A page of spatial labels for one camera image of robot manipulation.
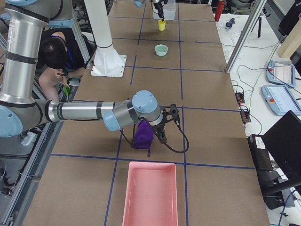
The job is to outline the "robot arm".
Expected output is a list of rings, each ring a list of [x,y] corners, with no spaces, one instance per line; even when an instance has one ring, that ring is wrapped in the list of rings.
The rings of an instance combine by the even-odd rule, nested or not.
[[[70,0],[8,0],[8,43],[0,92],[0,135],[12,137],[48,122],[102,120],[110,131],[146,120],[161,143],[167,117],[179,124],[175,105],[160,107],[154,95],[137,92],[124,102],[60,102],[56,86],[86,69],[72,32]]]
[[[146,3],[147,0],[134,0],[134,4],[140,8],[144,3]],[[151,3],[153,3],[153,6],[155,7],[156,9],[156,14],[159,16],[159,18],[164,21],[165,20],[165,17],[164,17],[164,11],[163,11],[163,6],[165,4],[168,3],[167,0],[150,0]]]

